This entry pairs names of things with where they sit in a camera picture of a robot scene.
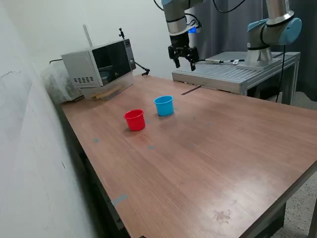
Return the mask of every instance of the red cup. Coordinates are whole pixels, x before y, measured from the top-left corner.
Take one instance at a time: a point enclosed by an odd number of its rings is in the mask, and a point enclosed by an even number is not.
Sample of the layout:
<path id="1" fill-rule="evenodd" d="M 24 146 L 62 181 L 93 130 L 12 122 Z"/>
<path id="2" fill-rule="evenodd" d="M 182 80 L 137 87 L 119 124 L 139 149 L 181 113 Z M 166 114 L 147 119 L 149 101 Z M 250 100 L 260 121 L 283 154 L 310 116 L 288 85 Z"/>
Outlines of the red cup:
<path id="1" fill-rule="evenodd" d="M 136 109 L 124 114 L 124 119 L 127 120 L 130 131 L 142 130 L 145 127 L 143 110 Z"/>

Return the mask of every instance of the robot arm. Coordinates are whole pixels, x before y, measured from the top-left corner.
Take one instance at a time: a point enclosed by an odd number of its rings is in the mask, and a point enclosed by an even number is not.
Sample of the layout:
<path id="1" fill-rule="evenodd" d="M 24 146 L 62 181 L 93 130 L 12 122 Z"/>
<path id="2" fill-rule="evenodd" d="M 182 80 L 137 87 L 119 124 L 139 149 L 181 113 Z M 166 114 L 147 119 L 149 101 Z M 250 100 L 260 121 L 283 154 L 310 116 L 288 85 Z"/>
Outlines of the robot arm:
<path id="1" fill-rule="evenodd" d="M 167 27 L 171 39 L 168 47 L 170 59 L 180 67 L 179 57 L 186 58 L 191 70 L 196 69 L 199 61 L 196 47 L 189 47 L 188 30 L 185 10 L 202 3 L 204 0 L 162 0 Z M 246 65 L 258 66 L 272 62 L 270 45 L 288 45 L 299 36 L 302 28 L 300 19 L 294 17 L 289 9 L 288 0 L 266 0 L 269 19 L 249 24 L 248 56 Z"/>
<path id="2" fill-rule="evenodd" d="M 177 68 L 180 67 L 179 57 L 184 57 L 190 62 L 191 70 L 196 69 L 199 60 L 196 47 L 189 47 L 188 30 L 185 10 L 202 3 L 203 0 L 162 0 L 167 27 L 172 45 L 168 47 L 170 59 L 174 60 Z"/>

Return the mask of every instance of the plastic bag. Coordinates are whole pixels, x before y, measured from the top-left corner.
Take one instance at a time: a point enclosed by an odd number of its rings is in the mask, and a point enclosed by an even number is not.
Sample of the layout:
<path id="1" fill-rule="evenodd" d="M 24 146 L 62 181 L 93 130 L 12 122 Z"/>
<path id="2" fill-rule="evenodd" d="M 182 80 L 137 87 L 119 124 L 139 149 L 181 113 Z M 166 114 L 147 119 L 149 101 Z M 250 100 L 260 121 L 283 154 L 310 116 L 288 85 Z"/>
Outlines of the plastic bag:
<path id="1" fill-rule="evenodd" d="M 41 74 L 45 88 L 55 103 L 73 101 L 83 94 L 70 81 L 64 62 L 55 61 Z"/>

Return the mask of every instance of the table leg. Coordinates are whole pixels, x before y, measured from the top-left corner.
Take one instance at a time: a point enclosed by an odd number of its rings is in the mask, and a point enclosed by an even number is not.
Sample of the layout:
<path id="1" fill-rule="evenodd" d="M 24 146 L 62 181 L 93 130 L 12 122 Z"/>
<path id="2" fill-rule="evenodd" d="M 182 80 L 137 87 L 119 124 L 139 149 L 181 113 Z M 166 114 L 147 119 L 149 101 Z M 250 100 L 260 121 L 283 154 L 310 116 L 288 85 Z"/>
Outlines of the table leg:
<path id="1" fill-rule="evenodd" d="M 286 204 L 284 204 L 278 212 L 271 218 L 268 226 L 261 231 L 255 238 L 267 238 L 274 235 L 280 228 L 284 226 Z"/>
<path id="2" fill-rule="evenodd" d="M 295 99 L 299 62 L 295 63 L 284 71 L 284 80 L 282 82 L 282 103 L 292 105 Z"/>
<path id="3" fill-rule="evenodd" d="M 317 238 L 317 201 L 315 203 L 311 228 L 309 229 L 308 238 Z"/>

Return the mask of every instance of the metal workbench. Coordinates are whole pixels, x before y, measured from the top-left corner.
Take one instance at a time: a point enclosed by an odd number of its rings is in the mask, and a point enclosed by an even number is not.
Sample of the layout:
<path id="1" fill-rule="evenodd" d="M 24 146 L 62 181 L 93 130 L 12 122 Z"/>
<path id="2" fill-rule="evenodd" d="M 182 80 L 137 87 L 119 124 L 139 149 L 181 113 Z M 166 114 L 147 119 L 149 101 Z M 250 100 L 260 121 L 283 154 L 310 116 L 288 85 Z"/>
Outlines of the metal workbench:
<path id="1" fill-rule="evenodd" d="M 283 58 L 280 52 L 273 52 L 273 57 Z M 285 54 L 284 76 L 282 84 L 282 103 L 292 105 L 296 92 L 298 68 L 300 62 L 299 52 L 287 52 Z M 245 60 L 247 52 L 223 52 L 210 57 L 214 60 Z M 259 85 L 265 80 L 280 73 L 282 60 L 272 64 L 264 71 L 250 69 L 238 69 L 233 64 L 210 64 L 199 62 L 196 70 L 190 68 L 177 70 L 172 73 L 174 81 L 186 82 L 208 88 L 228 91 L 231 93 L 248 95 L 248 90 Z"/>

